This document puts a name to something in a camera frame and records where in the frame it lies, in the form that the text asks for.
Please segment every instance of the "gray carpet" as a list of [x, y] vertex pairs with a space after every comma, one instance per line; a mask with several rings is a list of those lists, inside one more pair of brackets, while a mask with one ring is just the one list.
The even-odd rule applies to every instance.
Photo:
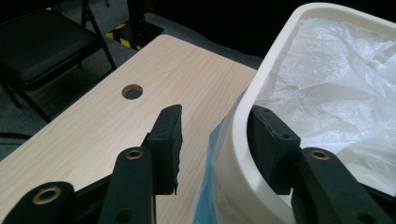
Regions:
[[[105, 0], [91, 0], [90, 6], [99, 28], [105, 33], [113, 30], [121, 23], [128, 20], [129, 14], [125, 0], [109, 0], [107, 7]], [[59, 9], [68, 18], [80, 20], [81, 0], [68, 0], [59, 5]], [[245, 64], [252, 68], [258, 68], [262, 58], [242, 54], [236, 50], [228, 49], [213, 43], [194, 31], [172, 21], [148, 13], [146, 21], [164, 29], [163, 34], [171, 35], [185, 40], [203, 49], [208, 49], [233, 61]], [[126, 62], [136, 54], [133, 49], [124, 47], [119, 42], [105, 37], [106, 44], [113, 56], [116, 66]], [[63, 76], [51, 82], [38, 91], [27, 92], [38, 105], [47, 113], [52, 113], [65, 103], [72, 100], [80, 91], [84, 90], [97, 77], [101, 76], [110, 68], [108, 60], [102, 50], [99, 50], [82, 64], [82, 69], [73, 68]], [[0, 133], [25, 133], [33, 135], [46, 126], [46, 122], [40, 118], [25, 102], [19, 98], [22, 107], [17, 108], [0, 88]], [[22, 141], [0, 139], [0, 160], [9, 155]]]

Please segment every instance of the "wooden table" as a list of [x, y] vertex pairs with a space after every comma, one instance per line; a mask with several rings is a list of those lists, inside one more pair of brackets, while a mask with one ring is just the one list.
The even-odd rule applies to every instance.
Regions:
[[[117, 155], [139, 147], [160, 111], [183, 106], [177, 196], [157, 196], [158, 223], [189, 223], [212, 130], [256, 74], [254, 69], [160, 35], [57, 119], [0, 162], [0, 220], [50, 181], [82, 189], [112, 173]], [[122, 97], [130, 84], [143, 88]]]

